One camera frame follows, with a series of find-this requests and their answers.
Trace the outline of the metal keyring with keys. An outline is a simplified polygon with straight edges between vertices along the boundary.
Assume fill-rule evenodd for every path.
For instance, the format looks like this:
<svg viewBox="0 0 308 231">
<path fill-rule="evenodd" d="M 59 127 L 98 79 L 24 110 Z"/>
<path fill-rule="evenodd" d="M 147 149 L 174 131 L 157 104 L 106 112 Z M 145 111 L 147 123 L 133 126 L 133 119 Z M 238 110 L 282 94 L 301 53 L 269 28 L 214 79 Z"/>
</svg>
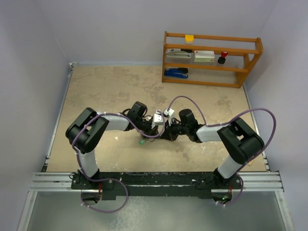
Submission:
<svg viewBox="0 0 308 231">
<path fill-rule="evenodd" d="M 147 143 L 147 142 L 153 142 L 153 141 L 155 141 L 155 140 L 158 140 L 159 137 L 156 137 L 156 138 L 148 138 L 148 137 L 145 137 L 145 136 L 141 135 L 141 139 L 146 140 L 146 143 Z"/>
</svg>

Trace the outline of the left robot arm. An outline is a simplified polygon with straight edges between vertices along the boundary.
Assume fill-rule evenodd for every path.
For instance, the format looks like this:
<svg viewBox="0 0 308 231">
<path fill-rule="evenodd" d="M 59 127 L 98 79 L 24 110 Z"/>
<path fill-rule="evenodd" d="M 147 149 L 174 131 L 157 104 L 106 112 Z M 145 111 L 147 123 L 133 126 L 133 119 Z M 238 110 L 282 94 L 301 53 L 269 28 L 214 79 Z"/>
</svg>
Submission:
<svg viewBox="0 0 308 231">
<path fill-rule="evenodd" d="M 82 183 L 89 189 L 99 184 L 99 168 L 96 164 L 95 148 L 105 131 L 130 131 L 136 129 L 142 136 L 154 139 L 163 133 L 157 131 L 165 123 L 164 114 L 157 110 L 149 120 L 145 119 L 147 106 L 135 102 L 122 113 L 98 113 L 86 108 L 68 127 L 65 136 L 75 150 Z"/>
</svg>

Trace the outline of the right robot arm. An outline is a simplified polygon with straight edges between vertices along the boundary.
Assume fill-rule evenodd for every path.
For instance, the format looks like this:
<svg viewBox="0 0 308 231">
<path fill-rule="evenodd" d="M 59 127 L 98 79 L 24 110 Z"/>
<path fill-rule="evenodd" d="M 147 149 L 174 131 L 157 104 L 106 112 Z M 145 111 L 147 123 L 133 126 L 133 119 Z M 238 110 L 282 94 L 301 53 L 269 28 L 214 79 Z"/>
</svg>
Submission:
<svg viewBox="0 0 308 231">
<path fill-rule="evenodd" d="M 215 170 L 214 183 L 219 188 L 226 188 L 238 169 L 265 146 L 261 137 L 240 117 L 227 125 L 211 127 L 199 124 L 190 109 L 179 112 L 180 122 L 175 120 L 173 113 L 172 109 L 164 111 L 168 121 L 160 138 L 175 141 L 179 135 L 186 135 L 195 143 L 220 141 L 224 144 L 229 156 Z"/>
</svg>

